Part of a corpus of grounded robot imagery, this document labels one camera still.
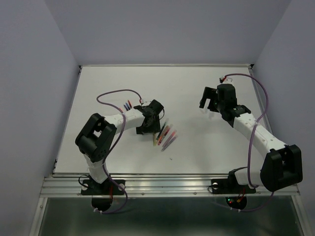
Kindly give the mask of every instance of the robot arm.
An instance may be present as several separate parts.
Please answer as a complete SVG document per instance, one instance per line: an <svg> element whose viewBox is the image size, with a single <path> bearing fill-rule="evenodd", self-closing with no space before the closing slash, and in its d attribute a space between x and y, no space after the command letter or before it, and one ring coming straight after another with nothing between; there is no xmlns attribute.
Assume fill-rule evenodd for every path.
<svg viewBox="0 0 315 236"><path fill-rule="evenodd" d="M124 130L136 128L137 134L158 133L160 131L159 114L163 106L153 100L149 104L135 106L126 113ZM75 144L84 154L92 179L102 184L107 176L103 171L104 160L109 154L115 134L122 130L122 114L102 117L93 114L77 136Z"/></svg>
<svg viewBox="0 0 315 236"><path fill-rule="evenodd" d="M256 119L246 106L237 105L233 85L221 84L217 89L206 87L200 108L204 108L206 99L210 99L210 111L221 113L225 121L250 140ZM273 192L302 181L301 150L296 145L288 146L260 124L256 128L253 145L264 157L264 163L260 173L251 172L252 184L264 185ZM238 185L249 184L247 169L237 169L229 175L234 175Z"/></svg>

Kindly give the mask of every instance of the small blue object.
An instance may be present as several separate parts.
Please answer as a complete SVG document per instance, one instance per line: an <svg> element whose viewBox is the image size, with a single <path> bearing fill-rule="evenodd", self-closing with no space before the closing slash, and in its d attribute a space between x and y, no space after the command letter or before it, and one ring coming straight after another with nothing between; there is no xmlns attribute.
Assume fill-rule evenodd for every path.
<svg viewBox="0 0 315 236"><path fill-rule="evenodd" d="M129 111L131 109L127 102L126 102L126 107L128 108L127 111Z"/></svg>

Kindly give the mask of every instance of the black wire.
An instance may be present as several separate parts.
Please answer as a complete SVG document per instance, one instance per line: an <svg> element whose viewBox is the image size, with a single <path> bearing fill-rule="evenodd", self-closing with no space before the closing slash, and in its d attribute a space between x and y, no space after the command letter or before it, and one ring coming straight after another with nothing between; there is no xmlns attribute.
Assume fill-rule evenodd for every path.
<svg viewBox="0 0 315 236"><path fill-rule="evenodd" d="M79 184L80 184L81 186L85 187L85 188L89 188L87 185L81 183L80 178L81 178L82 176L86 176L86 177L90 178L88 175L81 175L81 176L79 177L79 179L78 179Z"/></svg>
<svg viewBox="0 0 315 236"><path fill-rule="evenodd" d="M164 115L165 115L165 110L163 108L163 115L162 115L162 117L159 120L163 119Z"/></svg>

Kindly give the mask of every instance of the white table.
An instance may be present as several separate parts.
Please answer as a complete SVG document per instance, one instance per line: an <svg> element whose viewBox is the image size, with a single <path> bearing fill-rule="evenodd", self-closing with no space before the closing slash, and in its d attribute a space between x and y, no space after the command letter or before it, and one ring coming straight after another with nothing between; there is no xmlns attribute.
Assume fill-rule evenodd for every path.
<svg viewBox="0 0 315 236"><path fill-rule="evenodd" d="M249 74L247 67L210 66L84 66L64 132L54 174L87 173L87 163L74 141L93 113L113 115L117 111L96 102L104 92L134 89L144 100L156 99L165 107L165 118L178 131L178 139L164 152L154 147L152 135L124 132L107 157L113 174L227 174L247 165L248 140L224 121L220 114L210 120L200 112L199 101L205 86L216 88L219 77L229 73ZM259 103L252 81L232 77L238 104L246 105L258 117ZM131 92L107 95L102 101L123 107ZM252 170L260 170L263 158L252 150Z"/></svg>

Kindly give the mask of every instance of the gray wall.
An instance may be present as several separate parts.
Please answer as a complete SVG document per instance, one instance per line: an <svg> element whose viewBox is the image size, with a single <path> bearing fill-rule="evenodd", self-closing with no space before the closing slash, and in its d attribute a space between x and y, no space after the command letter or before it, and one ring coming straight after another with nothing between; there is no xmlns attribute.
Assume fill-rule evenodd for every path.
<svg viewBox="0 0 315 236"><path fill-rule="evenodd" d="M257 60L254 72L270 96L274 133L303 155L303 203L315 227L315 1L293 0Z"/></svg>
<svg viewBox="0 0 315 236"><path fill-rule="evenodd" d="M290 0L46 0L79 64L254 63Z"/></svg>
<svg viewBox="0 0 315 236"><path fill-rule="evenodd" d="M78 65L42 0L0 4L0 235L28 235Z"/></svg>

